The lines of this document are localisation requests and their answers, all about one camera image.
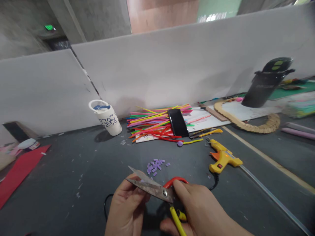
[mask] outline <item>black phone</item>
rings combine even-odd
[[[167,112],[170,117],[174,135],[182,137],[189,136],[189,132],[180,109],[170,109]]]

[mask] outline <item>black power cord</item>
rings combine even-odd
[[[213,175],[214,175],[214,185],[211,188],[209,188],[210,191],[212,191],[218,185],[218,182],[219,182],[219,174],[213,173]]]
[[[114,196],[112,193],[111,194],[108,194],[107,195],[107,197],[105,198],[105,201],[104,201],[104,215],[105,215],[105,220],[106,220],[106,222],[107,222],[107,213],[106,213],[106,202],[107,202],[107,200],[110,198],[110,197],[112,197],[112,196]]]

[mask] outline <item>green cutting mat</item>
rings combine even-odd
[[[310,83],[307,82],[306,84],[303,85],[298,85],[301,87],[306,87],[306,88],[302,88],[299,90],[284,90],[281,88],[277,88],[268,98],[269,100],[276,100],[279,98],[283,98],[283,97],[287,97],[287,96],[291,96],[291,95],[295,95],[295,94],[299,94],[299,93],[304,93],[304,92],[311,92],[311,91],[315,91],[315,83]]]

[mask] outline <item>red paper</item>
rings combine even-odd
[[[16,188],[25,177],[34,169],[42,158],[41,152],[46,152],[50,145],[39,147],[20,156],[6,178],[0,183],[0,209],[4,206]]]

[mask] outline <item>hand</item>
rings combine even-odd
[[[139,180],[136,174],[128,179]],[[150,195],[124,180],[116,189],[106,223],[105,236],[137,236],[141,234],[143,211]]]
[[[223,210],[214,195],[202,185],[173,182],[176,194],[184,204],[188,223],[182,223],[187,236],[249,236],[252,235]],[[173,236],[179,236],[174,222],[168,218],[161,222],[160,229]]]

